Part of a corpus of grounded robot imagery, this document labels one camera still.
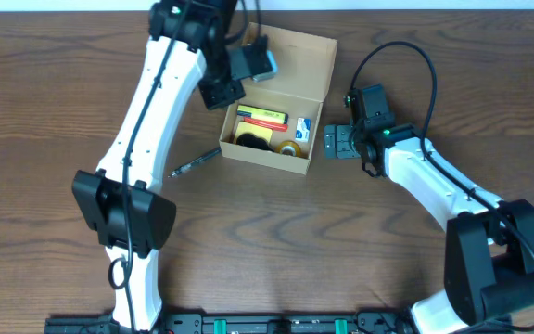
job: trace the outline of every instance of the green connector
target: green connector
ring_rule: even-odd
[[[214,334],[226,334],[226,321],[216,320],[213,323],[213,333]]]
[[[335,334],[348,334],[348,320],[335,320]]]

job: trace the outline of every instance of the yellow highlighter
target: yellow highlighter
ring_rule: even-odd
[[[238,116],[250,117],[266,122],[277,124],[287,124],[287,114],[284,112],[271,111],[266,109],[254,108],[249,106],[238,105]]]

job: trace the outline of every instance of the blue eraser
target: blue eraser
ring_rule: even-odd
[[[296,141],[299,142],[308,142],[308,139],[311,134],[311,123],[310,119],[303,119],[298,117],[298,124],[296,125]]]

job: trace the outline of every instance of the cardboard box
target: cardboard box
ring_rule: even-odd
[[[251,23],[242,43],[254,40],[256,31],[257,25]],[[251,79],[243,81],[247,95],[228,107],[220,135],[222,154],[226,158],[306,174],[311,163],[323,101],[331,82],[337,40],[265,25],[261,25],[261,33],[269,36],[269,49],[277,62],[278,72],[273,79],[264,82],[255,83]],[[298,117],[311,119],[309,141],[295,141],[300,147],[301,157],[233,144],[236,127],[242,121],[242,117],[236,115],[239,103],[287,113],[287,131],[273,131],[270,142],[273,149],[283,141],[295,141]]]

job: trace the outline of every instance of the red marker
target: red marker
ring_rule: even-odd
[[[267,122],[267,121],[263,121],[263,120],[253,119],[253,118],[250,118],[250,117],[245,117],[244,121],[247,122],[247,123],[251,123],[251,124],[258,125],[258,126],[266,127],[268,129],[272,129],[272,130],[275,130],[275,131],[281,131],[281,132],[287,131],[287,125],[286,124],[278,124],[278,123],[274,123],[274,122]]]

